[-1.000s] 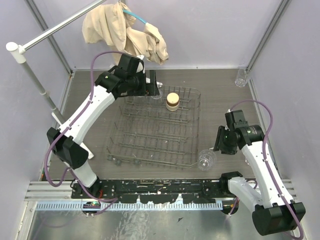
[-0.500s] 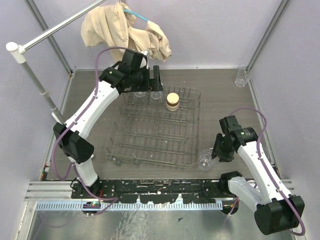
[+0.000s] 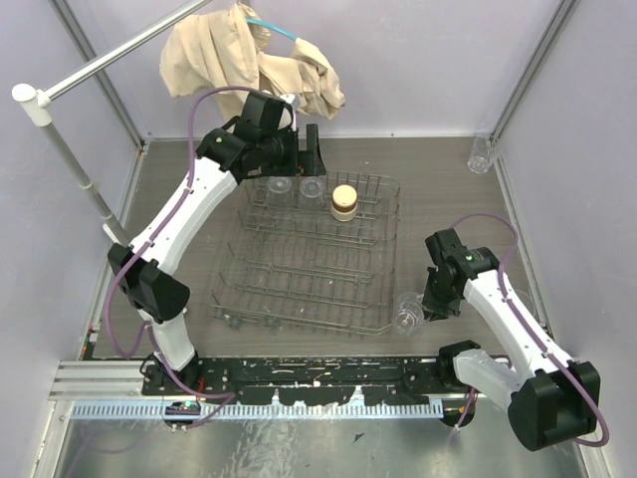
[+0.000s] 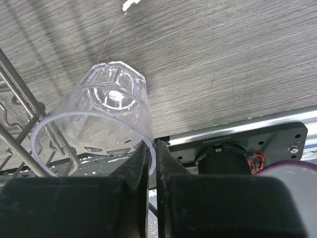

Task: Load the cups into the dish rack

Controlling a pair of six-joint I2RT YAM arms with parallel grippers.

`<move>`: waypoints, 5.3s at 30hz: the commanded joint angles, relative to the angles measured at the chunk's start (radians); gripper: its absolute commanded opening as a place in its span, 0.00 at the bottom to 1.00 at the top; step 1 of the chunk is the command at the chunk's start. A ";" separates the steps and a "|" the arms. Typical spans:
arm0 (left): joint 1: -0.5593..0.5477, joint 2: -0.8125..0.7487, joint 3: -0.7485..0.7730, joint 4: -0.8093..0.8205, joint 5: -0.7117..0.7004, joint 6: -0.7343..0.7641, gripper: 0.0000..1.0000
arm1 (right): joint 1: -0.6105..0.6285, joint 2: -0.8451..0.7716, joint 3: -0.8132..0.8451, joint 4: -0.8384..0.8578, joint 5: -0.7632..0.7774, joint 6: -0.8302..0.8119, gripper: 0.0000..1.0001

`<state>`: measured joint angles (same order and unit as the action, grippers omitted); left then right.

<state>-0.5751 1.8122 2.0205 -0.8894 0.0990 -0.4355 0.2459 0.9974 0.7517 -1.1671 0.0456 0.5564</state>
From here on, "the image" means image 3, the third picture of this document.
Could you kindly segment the beige brown travel cup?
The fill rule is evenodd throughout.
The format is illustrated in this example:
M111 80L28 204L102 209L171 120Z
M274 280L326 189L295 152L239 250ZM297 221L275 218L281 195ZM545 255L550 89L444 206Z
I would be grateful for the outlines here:
M334 219L347 222L355 217L358 205L358 194L349 184L337 186L331 195L330 213Z

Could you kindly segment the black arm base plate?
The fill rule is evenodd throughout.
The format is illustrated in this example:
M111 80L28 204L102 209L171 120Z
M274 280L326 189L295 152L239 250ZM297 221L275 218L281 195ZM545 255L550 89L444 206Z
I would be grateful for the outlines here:
M424 404L438 394L469 388L445 381L434 358L198 358L177 377L220 403L285 406L344 405L362 393L363 404Z

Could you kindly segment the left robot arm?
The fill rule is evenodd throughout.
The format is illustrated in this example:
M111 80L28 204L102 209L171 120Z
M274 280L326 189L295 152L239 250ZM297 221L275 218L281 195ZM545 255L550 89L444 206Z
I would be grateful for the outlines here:
M187 172L150 224L129 244L112 244L107 254L113 272L107 294L122 291L137 310L164 358L163 381L177 394L190 393L199 382L184 317L190 290L174 276L195 235L244 181L325 174L316 124L307 125L307 146L300 147L299 95L241 91L246 99L238 115L201 142L188 143Z

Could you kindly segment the clear cup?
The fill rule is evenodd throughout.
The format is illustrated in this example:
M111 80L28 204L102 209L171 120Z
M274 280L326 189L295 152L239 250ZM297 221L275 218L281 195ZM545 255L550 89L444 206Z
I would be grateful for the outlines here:
M407 292L395 300L393 329L397 334L410 335L425 324L422 299L422 294Z
M293 181L290 177L271 176L266 184L265 204L271 209L285 209L294 205Z

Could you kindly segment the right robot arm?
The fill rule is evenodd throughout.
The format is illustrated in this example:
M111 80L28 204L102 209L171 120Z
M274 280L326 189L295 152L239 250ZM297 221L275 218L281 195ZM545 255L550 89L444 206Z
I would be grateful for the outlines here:
M442 388L471 387L508 417L524 448L537 451L593 432L602 420L601 378L592 363L577 361L539 325L488 248L470 249L454 229L425 241L433 262L422 299L433 321L460 313L467 303L483 318L509 358L502 364L477 343L442 347L436 377Z

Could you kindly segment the clear tumbler from corner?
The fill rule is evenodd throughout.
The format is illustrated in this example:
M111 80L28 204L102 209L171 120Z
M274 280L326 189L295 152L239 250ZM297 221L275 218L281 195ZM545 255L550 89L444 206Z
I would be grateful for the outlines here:
M298 203L304 211L317 211L323 207L324 181L321 177L306 177L300 182Z

